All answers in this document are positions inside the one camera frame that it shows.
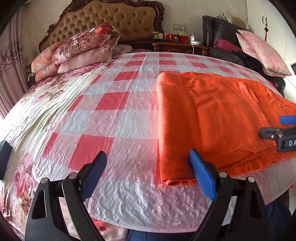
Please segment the black clothing pile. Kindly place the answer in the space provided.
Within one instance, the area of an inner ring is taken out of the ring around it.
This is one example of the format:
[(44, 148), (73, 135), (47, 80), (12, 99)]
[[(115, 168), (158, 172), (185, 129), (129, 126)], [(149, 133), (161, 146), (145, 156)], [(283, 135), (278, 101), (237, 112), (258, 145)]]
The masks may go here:
[(249, 68), (259, 73), (260, 75), (265, 76), (262, 63), (259, 60), (242, 51), (237, 51), (237, 52), (231, 51), (231, 53), (237, 56), (240, 60), (242, 60), (246, 68)]

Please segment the pink pillow stack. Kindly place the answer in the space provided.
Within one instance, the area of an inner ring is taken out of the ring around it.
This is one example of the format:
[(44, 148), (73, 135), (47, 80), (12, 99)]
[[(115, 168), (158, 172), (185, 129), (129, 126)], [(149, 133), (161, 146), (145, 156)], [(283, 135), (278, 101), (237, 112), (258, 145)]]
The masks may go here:
[(31, 72), (35, 75), (35, 81), (39, 82), (55, 73), (66, 73), (96, 63), (107, 62), (117, 58), (121, 53), (119, 45), (114, 39), (110, 39), (105, 45), (84, 53), (78, 54), (64, 63), (56, 64), (52, 61), (54, 51), (61, 43), (54, 43), (40, 53), (31, 63)]

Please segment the red white checkered sheet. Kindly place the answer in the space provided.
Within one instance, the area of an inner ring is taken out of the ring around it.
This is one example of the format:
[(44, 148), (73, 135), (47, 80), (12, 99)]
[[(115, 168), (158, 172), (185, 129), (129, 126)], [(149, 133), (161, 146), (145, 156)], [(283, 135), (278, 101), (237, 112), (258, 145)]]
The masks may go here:
[(210, 57), (161, 52), (124, 54), (103, 71), (69, 72), (58, 78), (66, 90), (86, 88), (59, 114), (32, 173), (59, 180), (91, 162), (100, 151), (107, 167), (90, 215), (145, 232), (192, 232), (210, 201), (197, 185), (167, 186), (159, 176), (157, 78), (162, 72), (214, 73), (268, 85), (258, 73)]

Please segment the white charger base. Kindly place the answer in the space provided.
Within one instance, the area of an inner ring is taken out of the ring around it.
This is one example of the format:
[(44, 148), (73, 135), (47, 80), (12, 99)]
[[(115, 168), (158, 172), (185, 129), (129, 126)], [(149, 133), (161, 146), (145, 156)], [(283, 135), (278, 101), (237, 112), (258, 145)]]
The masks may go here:
[(190, 44), (196, 45), (196, 46), (201, 46), (202, 42), (196, 40), (194, 34), (192, 34), (190, 37)]

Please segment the wooden nightstand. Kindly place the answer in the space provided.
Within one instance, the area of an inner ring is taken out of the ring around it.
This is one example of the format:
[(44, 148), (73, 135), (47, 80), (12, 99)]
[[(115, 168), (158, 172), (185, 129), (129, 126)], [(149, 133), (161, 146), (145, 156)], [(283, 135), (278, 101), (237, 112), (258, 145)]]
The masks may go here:
[(152, 43), (152, 46), (155, 52), (184, 53), (201, 56), (207, 56), (209, 52), (208, 47), (174, 42), (154, 42)]

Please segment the pink curtain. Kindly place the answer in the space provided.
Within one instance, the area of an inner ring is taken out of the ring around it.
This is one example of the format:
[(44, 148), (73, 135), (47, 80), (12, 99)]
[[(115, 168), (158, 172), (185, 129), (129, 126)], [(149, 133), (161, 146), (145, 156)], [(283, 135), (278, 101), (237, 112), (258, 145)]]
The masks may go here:
[(22, 9), (19, 9), (1, 34), (1, 119), (28, 90), (21, 43), (21, 17)]

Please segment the black device on bed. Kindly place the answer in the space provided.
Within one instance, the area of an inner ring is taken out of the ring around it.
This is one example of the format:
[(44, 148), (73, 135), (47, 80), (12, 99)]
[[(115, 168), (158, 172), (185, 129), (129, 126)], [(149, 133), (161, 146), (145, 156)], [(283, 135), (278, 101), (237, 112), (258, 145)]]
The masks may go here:
[(4, 179), (12, 149), (13, 149), (12, 146), (6, 140), (1, 141), (0, 143), (0, 180)]

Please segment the black leather sofa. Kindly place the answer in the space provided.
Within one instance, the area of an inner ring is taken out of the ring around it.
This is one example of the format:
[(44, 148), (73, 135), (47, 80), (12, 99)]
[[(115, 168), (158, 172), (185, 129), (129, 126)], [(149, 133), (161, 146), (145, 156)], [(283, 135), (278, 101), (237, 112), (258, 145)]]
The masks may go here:
[[(241, 47), (236, 34), (238, 33), (238, 30), (242, 30), (243, 28), (228, 23), (225, 20), (222, 20), (221, 17), (214, 18), (211, 16), (203, 16), (202, 24), (203, 44), (209, 48), (208, 56), (232, 62), (245, 67), (242, 60), (240, 60), (231, 52), (214, 47), (214, 42), (218, 39), (227, 40), (232, 44)], [(284, 78), (268, 75), (265, 75), (263, 77), (267, 79), (280, 92), (281, 95), (284, 95)]]

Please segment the floral bed sheet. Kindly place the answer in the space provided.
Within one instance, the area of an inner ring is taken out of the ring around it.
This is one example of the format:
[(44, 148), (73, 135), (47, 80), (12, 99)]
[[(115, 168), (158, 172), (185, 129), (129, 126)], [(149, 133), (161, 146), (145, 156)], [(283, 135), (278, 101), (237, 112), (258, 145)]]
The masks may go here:
[(117, 60), (50, 76), (26, 93), (4, 119), (1, 139), (13, 148), (1, 181), (1, 213), (24, 237), (29, 207), (43, 177), (57, 180), (105, 151), (109, 163), (118, 154)]

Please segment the floral folded quilt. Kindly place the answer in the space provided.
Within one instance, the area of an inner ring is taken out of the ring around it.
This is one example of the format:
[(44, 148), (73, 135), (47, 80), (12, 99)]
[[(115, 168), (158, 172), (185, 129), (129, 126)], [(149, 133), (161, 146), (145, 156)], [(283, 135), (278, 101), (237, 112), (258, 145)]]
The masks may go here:
[(102, 23), (64, 41), (54, 52), (52, 61), (62, 64), (77, 55), (104, 46), (109, 40), (119, 41), (121, 33), (112, 25)]

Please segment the orange pants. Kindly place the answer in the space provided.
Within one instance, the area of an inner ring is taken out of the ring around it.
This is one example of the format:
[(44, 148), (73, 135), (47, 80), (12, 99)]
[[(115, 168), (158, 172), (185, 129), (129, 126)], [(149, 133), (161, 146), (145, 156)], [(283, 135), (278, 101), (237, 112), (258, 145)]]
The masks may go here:
[(279, 153), (259, 137), (263, 127), (280, 127), (295, 104), (250, 79), (186, 72), (158, 76), (159, 170), (169, 186), (194, 185), (188, 160), (197, 150), (231, 177), (262, 170), (295, 152)]

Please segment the tufted brown headboard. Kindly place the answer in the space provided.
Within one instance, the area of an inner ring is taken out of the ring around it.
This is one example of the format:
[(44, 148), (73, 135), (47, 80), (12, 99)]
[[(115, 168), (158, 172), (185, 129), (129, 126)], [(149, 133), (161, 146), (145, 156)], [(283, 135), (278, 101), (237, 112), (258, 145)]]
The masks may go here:
[(164, 10), (159, 1), (71, 1), (57, 23), (49, 26), (39, 51), (103, 23), (121, 33), (119, 44), (152, 50), (152, 32), (164, 31)]

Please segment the pink floral cushion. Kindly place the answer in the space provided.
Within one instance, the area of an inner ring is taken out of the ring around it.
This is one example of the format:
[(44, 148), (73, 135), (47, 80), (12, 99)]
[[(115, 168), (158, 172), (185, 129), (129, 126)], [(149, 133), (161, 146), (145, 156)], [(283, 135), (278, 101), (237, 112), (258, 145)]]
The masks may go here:
[(262, 64), (264, 74), (281, 78), (292, 75), (280, 54), (264, 39), (244, 30), (238, 30), (236, 36), (243, 52)]

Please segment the magenta cushion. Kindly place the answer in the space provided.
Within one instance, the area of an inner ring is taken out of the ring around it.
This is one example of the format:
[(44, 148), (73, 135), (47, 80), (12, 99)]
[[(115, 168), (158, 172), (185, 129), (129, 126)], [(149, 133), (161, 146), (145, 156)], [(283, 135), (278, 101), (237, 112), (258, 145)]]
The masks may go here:
[(226, 50), (228, 52), (237, 52), (237, 51), (242, 51), (242, 49), (231, 42), (223, 39), (218, 39), (217, 41), (214, 42), (214, 47)]

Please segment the wall socket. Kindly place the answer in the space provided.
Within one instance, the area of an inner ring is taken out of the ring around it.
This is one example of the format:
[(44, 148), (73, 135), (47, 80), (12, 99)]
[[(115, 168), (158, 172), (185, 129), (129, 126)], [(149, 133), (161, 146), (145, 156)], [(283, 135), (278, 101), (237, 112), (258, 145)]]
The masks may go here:
[(173, 30), (186, 31), (187, 26), (181, 24), (173, 24)]

